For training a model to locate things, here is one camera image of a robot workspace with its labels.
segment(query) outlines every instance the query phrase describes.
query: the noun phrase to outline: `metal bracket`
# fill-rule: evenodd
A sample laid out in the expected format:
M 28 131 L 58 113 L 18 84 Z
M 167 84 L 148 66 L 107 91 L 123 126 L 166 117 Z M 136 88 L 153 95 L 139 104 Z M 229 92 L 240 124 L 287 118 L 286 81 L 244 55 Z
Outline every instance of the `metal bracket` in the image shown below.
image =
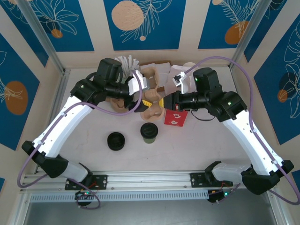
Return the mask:
M 107 184 L 107 175 L 92 175 L 91 178 L 91 186 L 89 189 L 90 190 L 106 190 L 106 185 Z M 70 190 L 81 190 L 82 187 L 78 184 L 75 184 L 74 182 L 70 181 L 67 179 L 66 184 L 65 184 L 65 190 L 70 191 Z
M 191 186 L 192 188 L 216 188 L 222 187 L 223 181 L 215 180 L 213 182 L 208 182 L 205 178 L 204 172 L 193 172 L 190 174 Z M 226 187 L 232 187 L 233 183 L 226 181 Z

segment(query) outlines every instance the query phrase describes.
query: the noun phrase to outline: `white wall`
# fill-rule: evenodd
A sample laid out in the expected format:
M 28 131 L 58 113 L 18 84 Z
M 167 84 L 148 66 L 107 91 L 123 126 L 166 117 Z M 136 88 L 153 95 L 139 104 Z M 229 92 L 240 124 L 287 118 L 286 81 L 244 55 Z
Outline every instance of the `white wall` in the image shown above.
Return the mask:
M 265 36 L 264 40 L 260 44 L 259 48 L 253 55 L 249 63 L 246 62 L 245 58 L 240 60 L 241 65 L 247 70 L 251 77 L 254 77 L 258 72 L 259 68 L 265 62 L 267 57 L 273 51 L 277 43 L 280 41 L 282 36 L 289 29 L 291 24 L 294 22 L 296 17 L 299 15 L 300 2 L 298 0 L 288 0 L 284 8 L 281 10 L 277 19 L 273 23 L 269 32 Z M 237 84 L 237 90 L 242 96 L 244 101 L 249 105 L 249 85 L 244 75 L 238 68 L 234 68 L 233 77 L 235 83 Z M 273 127 L 271 125 L 270 119 L 268 117 L 267 111 L 263 104 L 263 100 L 259 94 L 258 88 L 255 84 L 254 79 L 252 80 L 254 85 L 254 122 L 260 129 L 261 133 L 264 135 L 266 140 L 269 142 L 270 146 L 279 154 L 283 159 L 289 159 L 293 162 L 295 170 L 300 169 L 300 135 L 291 139 L 290 141 L 279 145 Z M 292 188 L 287 183 L 286 179 L 282 178 L 279 183 L 279 188 L 283 192 L 284 197 L 296 201 L 295 194 Z M 288 205 L 294 221 L 299 224 L 300 221 L 300 206 Z
M 0 144 L 0 177 L 5 178 L 5 184 L 0 194 L 0 224 L 4 225 L 11 210 L 13 210 L 17 193 L 20 190 L 16 184 L 17 175 L 28 157 L 21 149 L 21 145 L 25 140 L 33 140 L 40 135 L 47 126 L 53 100 L 60 82 L 60 74 L 51 60 L 48 61 L 46 68 L 40 63 L 1 7 L 0 21 L 0 33 L 40 81 L 17 150 L 13 151 Z M 26 172 L 32 172 L 33 168 L 34 164 L 32 163 L 28 166 Z
M 183 64 L 190 61 L 198 62 L 215 55 L 231 58 L 235 52 L 235 48 L 198 50 L 210 0 L 187 0 L 178 50 L 136 51 L 113 50 L 102 0 L 79 0 L 79 2 L 95 51 L 58 52 L 60 60 L 67 68 L 96 68 L 100 60 L 105 57 L 133 55 L 140 62 L 171 60 L 174 64 Z M 223 60 L 210 60 L 207 63 L 227 64 Z

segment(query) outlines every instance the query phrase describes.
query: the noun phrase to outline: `wire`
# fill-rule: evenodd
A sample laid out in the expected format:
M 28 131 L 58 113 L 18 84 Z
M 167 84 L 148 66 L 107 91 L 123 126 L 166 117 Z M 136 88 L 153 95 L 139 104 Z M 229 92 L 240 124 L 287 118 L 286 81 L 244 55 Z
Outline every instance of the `wire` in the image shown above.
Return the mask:
M 212 119 L 209 119 L 209 120 L 200 119 L 200 118 L 196 117 L 196 116 L 193 114 L 193 111 L 191 111 L 191 113 L 192 113 L 192 115 L 193 115 L 197 120 L 204 121 L 204 122 L 212 121 L 212 120 L 215 118 L 215 116 L 214 116 Z
M 73 108 L 75 108 L 76 106 L 78 105 L 87 105 L 93 109 L 97 109 L 99 111 L 102 111 L 104 113 L 107 113 L 107 114 L 110 114 L 110 115 L 115 115 L 115 116 L 126 116 L 130 113 L 133 113 L 140 105 L 141 101 L 142 101 L 142 94 L 143 94 L 143 90 L 142 90 L 142 84 L 141 84 L 141 81 L 139 80 L 138 78 L 138 75 L 136 74 L 136 72 L 134 70 L 132 70 L 132 73 L 133 75 L 135 76 L 135 78 L 137 79 L 137 83 L 139 85 L 139 99 L 137 101 L 137 104 L 131 109 L 129 110 L 128 112 L 124 112 L 124 113 L 117 113 L 117 112 L 111 112 L 111 111 L 108 111 L 108 110 L 105 110 L 105 109 L 102 109 L 100 107 L 97 107 L 91 103 L 87 103 L 87 102 L 79 102 L 79 103 L 76 103 L 72 106 L 70 106 L 66 111 L 63 112 L 63 115 L 59 116 L 58 119 L 52 124 L 52 126 L 48 129 L 48 131 L 46 132 L 45 136 L 41 139 L 41 143 L 43 143 L 48 135 L 53 131 L 53 129 L 55 128 L 55 126 L 59 123 L 59 121 L 65 117 L 65 115 L 70 111 L 72 110 Z M 20 172 L 18 174 L 18 177 L 17 177 L 17 185 L 18 187 L 20 188 L 28 188 L 34 184 L 36 184 L 37 182 L 39 182 L 41 179 L 45 178 L 47 176 L 47 174 L 37 178 L 35 181 L 29 183 L 29 184 L 26 184 L 26 185 L 23 185 L 21 184 L 21 178 L 22 178 L 22 174 L 24 173 L 24 170 L 26 168 L 26 166 L 28 165 L 29 161 L 32 159 L 32 157 L 34 156 L 34 154 L 38 151 L 38 149 L 41 147 L 41 144 L 38 144 L 37 147 L 32 151 L 32 153 L 28 156 L 28 158 L 26 159 L 24 165 L 22 166 L 22 168 L 20 169 Z M 84 186 L 82 183 L 80 182 L 77 182 L 76 180 L 74 179 L 70 179 L 72 182 L 78 184 L 79 186 L 83 187 L 84 189 L 88 190 L 92 195 L 94 195 L 98 201 L 98 207 L 95 207 L 95 208 L 91 208 L 91 209 L 98 209 L 100 207 L 100 200 L 99 198 L 96 196 L 96 194 L 94 192 L 92 192 L 88 187 Z
M 233 61 L 230 58 L 226 58 L 226 57 L 222 57 L 222 56 L 211 56 L 211 57 L 207 57 L 201 61 L 199 61 L 198 63 L 196 63 L 194 66 L 192 66 L 190 69 L 188 69 L 187 71 L 185 71 L 186 75 L 188 75 L 189 72 L 191 72 L 194 68 L 198 67 L 200 64 L 208 61 L 208 60 L 212 60 L 212 59 L 220 59 L 220 60 L 226 60 L 228 62 L 233 63 L 234 65 L 236 65 L 245 75 L 248 84 L 249 84 L 249 88 L 250 88 L 250 107 L 249 107 L 249 124 L 252 130 L 254 130 L 254 126 L 253 126 L 253 102 L 254 102 L 254 97 L 253 97 L 253 84 L 251 81 L 251 78 L 249 76 L 249 74 L 247 73 L 247 71 L 237 62 Z M 272 194 L 276 195 L 278 198 L 280 198 L 281 200 L 285 201 L 286 203 L 289 203 L 291 205 L 299 205 L 300 204 L 300 192 L 297 188 L 297 186 L 293 183 L 292 179 L 286 174 L 286 172 L 283 170 L 283 168 L 281 168 L 281 166 L 278 164 L 278 162 L 276 161 L 276 159 L 273 157 L 273 155 L 270 153 L 269 149 L 267 148 L 267 146 L 263 143 L 262 139 L 258 136 L 258 134 L 256 132 L 253 132 L 254 136 L 257 138 L 258 142 L 262 145 L 263 149 L 266 151 L 266 153 L 268 154 L 268 156 L 271 158 L 271 160 L 274 162 L 274 164 L 277 166 L 277 168 L 281 171 L 281 173 L 285 176 L 285 178 L 287 179 L 287 181 L 290 183 L 292 189 L 294 190 L 296 196 L 297 196 L 297 201 L 296 202 L 292 202 L 286 198 L 284 198 L 283 196 L 277 194 L 276 192 L 269 190 Z

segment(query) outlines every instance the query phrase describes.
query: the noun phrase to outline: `white table surface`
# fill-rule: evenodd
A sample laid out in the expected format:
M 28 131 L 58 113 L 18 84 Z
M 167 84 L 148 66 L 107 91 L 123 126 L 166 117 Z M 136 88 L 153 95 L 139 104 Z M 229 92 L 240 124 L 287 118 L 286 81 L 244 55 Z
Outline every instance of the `white table surface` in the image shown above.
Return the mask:
M 235 90 L 228 67 L 213 69 L 217 71 L 224 91 Z M 63 104 L 76 82 L 96 70 L 71 69 Z M 112 110 L 108 102 L 98 106 Z M 195 115 L 202 119 L 211 118 L 205 109 Z M 183 127 L 164 125 L 163 119 L 155 121 L 158 136 L 153 144 L 143 141 L 140 128 L 144 123 L 139 113 L 112 116 L 93 110 L 70 135 L 60 153 L 92 171 L 201 170 L 216 160 L 250 162 L 234 136 L 217 119 L 202 122 L 189 113 Z M 107 137 L 112 132 L 125 136 L 125 146 L 120 151 L 112 151 L 107 146 Z

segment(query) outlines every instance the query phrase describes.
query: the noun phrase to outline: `yellow object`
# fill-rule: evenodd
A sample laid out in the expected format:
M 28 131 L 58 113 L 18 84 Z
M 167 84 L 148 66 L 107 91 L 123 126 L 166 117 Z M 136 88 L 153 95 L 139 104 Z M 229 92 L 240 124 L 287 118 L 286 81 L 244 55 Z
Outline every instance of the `yellow object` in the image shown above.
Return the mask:
M 164 98 L 159 101 L 159 106 L 164 108 Z
M 146 101 L 146 100 L 142 100 L 142 102 L 143 102 L 143 104 L 144 104 L 145 106 L 148 106 L 148 107 L 151 107 L 151 106 L 152 106 L 152 103 L 151 103 L 151 102 L 148 102 L 148 101 Z

